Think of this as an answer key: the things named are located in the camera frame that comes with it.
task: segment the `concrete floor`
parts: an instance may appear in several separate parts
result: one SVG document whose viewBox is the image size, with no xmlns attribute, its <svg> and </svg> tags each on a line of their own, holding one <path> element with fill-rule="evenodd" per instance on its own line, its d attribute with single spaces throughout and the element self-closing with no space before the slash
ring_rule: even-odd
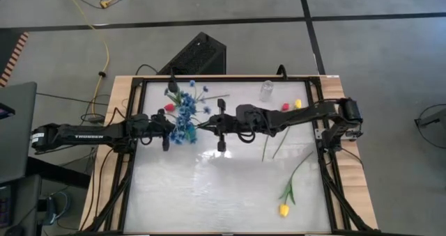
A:
<svg viewBox="0 0 446 236">
<path fill-rule="evenodd" d="M 308 4 L 313 16 L 446 11 L 445 0 Z M 95 24 L 303 16 L 300 0 L 124 0 L 107 10 L 81 6 Z M 83 24 L 70 0 L 0 0 L 0 27 L 67 24 Z M 314 23 L 325 71 L 341 76 L 346 95 L 358 100 L 363 112 L 365 135 L 358 144 L 378 225 L 385 232 L 442 235 L 446 230 L 446 152 L 423 141 L 413 123 L 425 107 L 445 102 L 445 27 L 445 18 Z M 111 63 L 100 93 L 110 92 L 114 76 L 134 74 L 142 63 L 161 68 L 200 31 L 227 45 L 228 74 L 274 74 L 280 63 L 289 74 L 317 72 L 304 22 L 110 29 L 103 31 Z M 104 48 L 92 31 L 34 32 L 9 84 L 36 81 L 42 93 L 89 100 L 104 62 Z M 38 96 L 33 126 L 77 123 L 85 108 Z M 440 127 L 426 131 L 436 143 L 444 141 L 445 133 Z M 78 147 L 41 158 L 62 164 L 88 152 Z M 82 204 L 85 191 L 69 190 Z M 77 216 L 79 211 L 63 224 L 76 227 Z"/>
</svg>

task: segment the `black speaker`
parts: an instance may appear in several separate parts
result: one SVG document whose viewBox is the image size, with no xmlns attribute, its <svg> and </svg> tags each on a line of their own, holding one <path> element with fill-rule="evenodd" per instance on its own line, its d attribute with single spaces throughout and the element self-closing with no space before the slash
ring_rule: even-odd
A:
<svg viewBox="0 0 446 236">
<path fill-rule="evenodd" d="M 169 75 L 226 74 L 226 45 L 199 33 L 158 74 Z"/>
</svg>

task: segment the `clear plastic cup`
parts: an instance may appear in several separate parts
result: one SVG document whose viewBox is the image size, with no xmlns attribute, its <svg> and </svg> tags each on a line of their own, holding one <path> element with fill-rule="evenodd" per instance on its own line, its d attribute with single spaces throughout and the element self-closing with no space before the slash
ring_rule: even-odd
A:
<svg viewBox="0 0 446 236">
<path fill-rule="evenodd" d="M 260 101 L 267 102 L 271 97 L 273 88 L 274 84 L 271 81 L 265 81 L 260 88 Z"/>
</svg>

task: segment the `wooden table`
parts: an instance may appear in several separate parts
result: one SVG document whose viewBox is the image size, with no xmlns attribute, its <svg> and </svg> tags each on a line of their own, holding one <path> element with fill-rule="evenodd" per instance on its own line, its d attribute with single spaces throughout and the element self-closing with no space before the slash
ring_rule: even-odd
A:
<svg viewBox="0 0 446 236">
<path fill-rule="evenodd" d="M 161 78 L 161 77 L 167 77 L 167 76 L 144 76 L 144 77 L 152 77 L 152 78 Z M 280 75 L 213 75 L 213 76 L 203 76 L 203 75 L 194 75 L 194 77 L 281 77 Z M 320 77 L 321 79 L 321 87 L 323 91 L 324 98 L 341 98 L 344 97 L 344 91 L 342 89 L 341 85 L 341 79 L 339 76 L 299 76 L 299 77 Z M 109 106 L 107 109 L 107 115 L 105 118 L 105 123 L 108 123 L 110 119 L 112 118 L 113 110 L 115 107 L 119 109 L 122 113 L 125 113 L 127 109 L 128 104 L 128 98 L 130 95 L 130 86 L 132 83 L 133 76 L 119 76 L 115 78 L 113 89 L 111 91 L 111 97 L 109 101 Z M 134 108 L 133 110 L 137 110 L 137 103 L 138 103 L 138 97 L 139 92 L 136 94 L 136 101 L 134 101 Z M 118 123 L 122 121 L 122 118 L 120 116 L 114 117 L 114 123 Z M 349 150 L 350 152 L 354 153 L 358 157 L 359 152 L 357 149 L 356 142 L 342 142 L 342 147 Z M 84 227 L 87 227 L 91 224 L 94 218 L 94 214 L 96 212 L 96 204 L 98 204 L 98 212 L 102 210 L 102 208 L 105 206 L 107 201 L 109 200 L 111 188 L 112 188 L 112 182 L 114 179 L 114 172 L 116 167 L 116 162 L 118 159 L 118 155 L 116 153 L 110 154 L 108 156 L 107 161 L 104 164 L 104 168 L 102 171 L 102 179 L 101 179 L 101 185 L 100 185 L 100 197 L 98 199 L 98 187 L 99 187 L 99 170 L 102 166 L 102 163 L 104 162 L 105 155 L 109 152 L 110 147 L 101 145 L 98 148 L 98 153 L 95 161 L 95 174 L 93 178 L 95 178 L 95 188 L 94 188 L 94 199 L 93 199 L 93 206 L 91 208 L 90 214 L 88 218 L 86 218 L 90 204 L 91 204 L 91 197 L 92 197 L 92 190 L 93 190 L 93 182 L 90 181 L 90 187 L 89 191 L 87 193 L 86 202 L 84 205 L 84 212 L 82 214 L 81 219 L 81 226 L 83 222 L 86 219 L 86 225 Z M 367 188 L 367 182 L 364 176 L 364 171 L 361 167 L 361 164 L 355 159 L 354 157 L 350 156 L 349 154 L 345 152 L 338 152 L 337 153 L 337 162 L 339 165 L 339 174 L 341 176 L 342 186 L 344 188 L 344 195 L 347 199 L 347 201 L 351 204 L 353 209 L 358 213 L 358 215 L 364 220 L 364 222 L 371 226 L 372 228 L 377 228 L 374 209 L 371 205 L 369 190 Z M 121 177 L 123 177 L 123 174 L 127 168 L 127 164 L 123 163 L 123 170 L 121 172 Z M 337 227 L 339 229 L 344 228 L 344 225 L 342 223 L 341 218 L 341 210 L 339 203 L 337 202 L 337 199 L 332 195 L 333 199 L 333 207 L 334 207 L 334 213 L 337 221 Z M 113 220 L 111 223 L 111 229 L 116 230 L 118 228 L 118 218 L 119 213 L 121 211 L 121 203 L 122 203 L 122 195 L 119 198 L 119 200 L 115 204 L 114 214 L 113 214 Z"/>
</svg>

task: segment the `white table surface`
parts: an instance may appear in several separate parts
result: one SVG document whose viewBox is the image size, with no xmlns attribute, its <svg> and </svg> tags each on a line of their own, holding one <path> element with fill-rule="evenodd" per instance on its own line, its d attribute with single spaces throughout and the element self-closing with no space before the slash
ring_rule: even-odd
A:
<svg viewBox="0 0 446 236">
<path fill-rule="evenodd" d="M 262 82 L 197 82 L 204 85 L 207 97 L 225 97 L 226 112 L 236 114 L 239 104 L 265 109 L 293 106 L 296 99 L 308 106 L 302 82 L 274 82 L 270 101 L 259 100 Z M 178 84 L 194 94 L 188 83 Z M 170 103 L 164 96 L 167 83 L 147 85 L 144 113 L 154 114 Z M 217 100 L 199 103 L 219 113 Z M 209 115 L 199 113 L 203 122 Z M 235 134 L 226 136 L 225 153 L 217 151 L 218 138 L 211 132 L 197 131 L 196 144 L 174 145 L 162 151 L 160 139 L 150 145 L 139 144 L 134 163 L 132 185 L 125 219 L 126 233 L 316 233 L 329 232 L 321 172 L 317 162 L 311 123 L 293 126 L 280 151 L 272 159 L 284 132 L 269 138 L 264 162 L 261 161 L 266 135 L 257 134 L 253 143 L 240 141 Z M 290 212 L 279 215 L 281 196 L 294 168 L 296 204 L 288 200 Z"/>
</svg>

